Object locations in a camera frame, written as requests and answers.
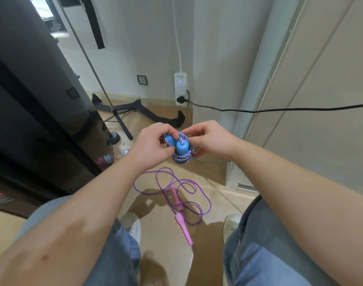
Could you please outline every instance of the white power strip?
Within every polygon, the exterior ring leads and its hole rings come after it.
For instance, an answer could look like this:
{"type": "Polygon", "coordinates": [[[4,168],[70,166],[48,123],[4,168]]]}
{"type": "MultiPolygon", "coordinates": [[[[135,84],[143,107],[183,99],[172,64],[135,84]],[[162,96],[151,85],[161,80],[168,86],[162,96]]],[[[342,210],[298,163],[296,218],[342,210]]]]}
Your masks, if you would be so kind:
{"type": "MultiPolygon", "coordinates": [[[[175,73],[175,101],[178,97],[184,96],[186,98],[187,88],[188,88],[188,80],[187,73],[175,73]]],[[[187,103],[179,103],[176,101],[176,105],[186,106],[187,103]]]]}

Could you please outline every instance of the black refrigerator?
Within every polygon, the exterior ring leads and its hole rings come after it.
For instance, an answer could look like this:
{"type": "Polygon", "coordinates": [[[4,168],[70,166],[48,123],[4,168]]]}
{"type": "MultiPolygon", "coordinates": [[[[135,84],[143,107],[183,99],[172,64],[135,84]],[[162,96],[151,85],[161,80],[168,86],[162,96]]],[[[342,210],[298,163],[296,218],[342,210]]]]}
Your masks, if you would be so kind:
{"type": "Polygon", "coordinates": [[[28,217],[77,191],[109,134],[30,0],[0,0],[0,211],[28,217]]]}

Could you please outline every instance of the metal pole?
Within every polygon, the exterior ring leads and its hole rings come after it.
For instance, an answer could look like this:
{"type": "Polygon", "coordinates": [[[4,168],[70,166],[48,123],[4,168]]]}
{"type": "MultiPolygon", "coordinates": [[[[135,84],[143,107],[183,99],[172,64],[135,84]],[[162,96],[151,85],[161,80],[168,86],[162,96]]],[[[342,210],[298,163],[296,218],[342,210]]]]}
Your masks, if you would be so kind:
{"type": "Polygon", "coordinates": [[[63,8],[63,6],[61,5],[60,0],[56,0],[56,1],[57,1],[57,3],[59,4],[60,9],[61,9],[62,13],[64,14],[64,17],[65,17],[66,21],[67,21],[67,22],[68,22],[68,24],[69,24],[69,27],[70,27],[70,29],[72,30],[73,34],[74,34],[74,37],[76,38],[76,40],[77,40],[78,44],[80,45],[81,50],[83,51],[83,53],[84,53],[84,55],[85,55],[85,58],[86,58],[86,60],[88,61],[89,66],[90,66],[90,68],[92,69],[92,71],[93,71],[93,73],[94,73],[94,76],[96,77],[96,79],[97,79],[98,83],[100,84],[100,86],[101,86],[101,88],[102,88],[102,91],[103,91],[103,93],[105,94],[105,96],[106,96],[106,98],[107,98],[107,100],[108,100],[108,102],[109,102],[109,104],[110,104],[111,110],[114,110],[114,106],[113,106],[113,104],[111,103],[110,98],[108,97],[108,94],[106,93],[105,89],[103,88],[102,82],[101,82],[101,80],[99,79],[99,77],[98,77],[98,75],[97,75],[97,72],[95,71],[95,69],[94,69],[94,67],[93,67],[93,64],[91,63],[91,61],[90,61],[90,59],[89,59],[88,55],[86,54],[86,51],[85,51],[85,49],[84,49],[84,47],[83,47],[83,45],[82,45],[82,43],[81,43],[80,39],[78,38],[78,35],[77,35],[76,31],[74,30],[72,23],[70,22],[70,20],[69,20],[69,18],[68,18],[68,15],[66,14],[66,12],[65,12],[65,10],[64,10],[64,8],[63,8]]]}

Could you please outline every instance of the jeans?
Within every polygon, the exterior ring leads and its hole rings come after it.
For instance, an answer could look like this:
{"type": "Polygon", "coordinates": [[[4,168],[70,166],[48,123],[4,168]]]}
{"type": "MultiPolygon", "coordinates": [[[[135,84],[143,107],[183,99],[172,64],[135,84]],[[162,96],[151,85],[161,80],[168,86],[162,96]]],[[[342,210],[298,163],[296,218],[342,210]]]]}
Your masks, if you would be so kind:
{"type": "MultiPolygon", "coordinates": [[[[67,199],[69,196],[37,209],[16,239],[67,199]]],[[[138,285],[139,261],[138,243],[116,220],[84,285],[138,285]]],[[[246,209],[239,227],[229,236],[223,266],[230,286],[338,285],[299,248],[260,196],[246,209]]]]}

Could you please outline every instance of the forearm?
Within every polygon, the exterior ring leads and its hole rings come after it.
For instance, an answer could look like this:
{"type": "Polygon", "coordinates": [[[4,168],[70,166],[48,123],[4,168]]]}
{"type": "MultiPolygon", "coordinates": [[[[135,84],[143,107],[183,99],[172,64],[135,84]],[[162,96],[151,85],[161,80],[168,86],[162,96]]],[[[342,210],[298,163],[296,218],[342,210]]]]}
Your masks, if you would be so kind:
{"type": "Polygon", "coordinates": [[[363,196],[240,139],[233,160],[324,271],[363,285],[363,196]]]}
{"type": "Polygon", "coordinates": [[[76,192],[0,256],[0,285],[82,285],[134,181],[124,158],[76,192]]]}

